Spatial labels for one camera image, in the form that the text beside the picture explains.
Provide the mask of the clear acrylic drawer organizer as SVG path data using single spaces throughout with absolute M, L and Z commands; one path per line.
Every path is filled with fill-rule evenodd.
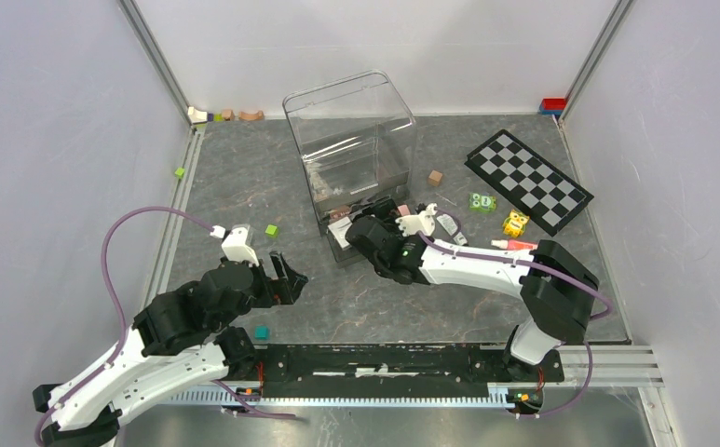
M 282 101 L 319 233 L 341 266 L 360 259 L 328 231 L 329 211 L 410 195 L 418 128 L 389 76 L 366 71 L 300 90 Z

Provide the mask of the pink compact case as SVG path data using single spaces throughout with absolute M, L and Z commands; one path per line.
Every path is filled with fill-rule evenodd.
M 405 204 L 399 205 L 397 210 L 400 216 L 407 216 L 411 214 L 409 207 Z

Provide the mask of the brown eyeshadow palette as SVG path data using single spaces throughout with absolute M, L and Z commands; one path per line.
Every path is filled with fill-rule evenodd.
M 336 222 L 339 221 L 345 217 L 347 217 L 351 213 L 351 209 L 349 207 L 340 207 L 337 209 L 333 209 L 329 211 L 329 222 Z

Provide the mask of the eyebrow stencil card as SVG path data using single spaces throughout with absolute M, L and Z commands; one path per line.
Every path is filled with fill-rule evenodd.
M 351 225 L 352 222 L 350 218 L 348 216 L 344 216 L 341 219 L 329 223 L 327 226 L 330 235 L 343 251 L 350 248 L 350 243 L 346 240 L 346 232 Z

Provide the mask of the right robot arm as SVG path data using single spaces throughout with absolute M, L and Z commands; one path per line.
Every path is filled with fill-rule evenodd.
M 520 299 L 529 316 L 502 356 L 505 373 L 525 380 L 552 350 L 582 345 L 589 324 L 612 305 L 598 279 L 561 244 L 542 239 L 531 250 L 456 245 L 435 237 L 442 210 L 435 203 L 401 214 L 390 197 L 353 207 L 345 241 L 375 273 L 401 285 L 460 285 Z

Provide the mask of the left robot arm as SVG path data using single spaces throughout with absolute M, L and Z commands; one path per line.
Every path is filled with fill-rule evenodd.
M 223 378 L 252 378 L 256 349 L 236 318 L 255 308 L 292 305 L 308 283 L 283 255 L 262 264 L 230 261 L 155 297 L 119 341 L 77 377 L 34 392 L 43 415 L 39 446 L 103 446 L 121 427 L 191 386 Z

